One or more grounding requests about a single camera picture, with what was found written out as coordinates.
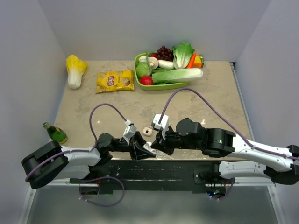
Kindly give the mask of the white earbud charging case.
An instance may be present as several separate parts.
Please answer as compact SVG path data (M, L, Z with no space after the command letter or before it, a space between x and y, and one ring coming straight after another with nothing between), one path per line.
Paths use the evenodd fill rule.
M144 148L145 150L150 151L150 152L153 152L153 153L156 152L155 149L152 149L152 148L151 148L151 142L146 142L146 143L143 145L143 148Z

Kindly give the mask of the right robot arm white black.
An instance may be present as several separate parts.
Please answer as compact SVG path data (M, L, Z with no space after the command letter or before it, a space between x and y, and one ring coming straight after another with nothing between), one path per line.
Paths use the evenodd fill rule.
M222 161L203 174L213 183L236 177L263 177L273 183L293 185L299 181L299 157L296 145L273 147L246 139L221 128L204 128L185 118L172 129L166 115L156 114L151 126L157 131L153 149L172 155L175 149L200 150L212 158L234 157L240 161Z

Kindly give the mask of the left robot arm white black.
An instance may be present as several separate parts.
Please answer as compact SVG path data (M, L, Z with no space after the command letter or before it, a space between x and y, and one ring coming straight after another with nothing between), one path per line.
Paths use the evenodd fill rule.
M26 156L21 164L27 175L25 181L33 189L44 187L55 179L76 178L92 183L97 172L91 167L106 164L112 159L112 152L128 152L132 160L154 158L157 154L139 132L130 139L103 133L95 146L89 148L65 147L50 141Z

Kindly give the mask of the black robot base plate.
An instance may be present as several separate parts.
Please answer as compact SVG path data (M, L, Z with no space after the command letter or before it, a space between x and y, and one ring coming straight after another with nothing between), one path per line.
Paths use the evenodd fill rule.
M111 160L101 166L90 167L83 180L71 178L71 184L96 184L100 181L100 193L114 190L137 191L191 191L206 193L207 186L228 186L231 178L220 177L219 161L129 161Z

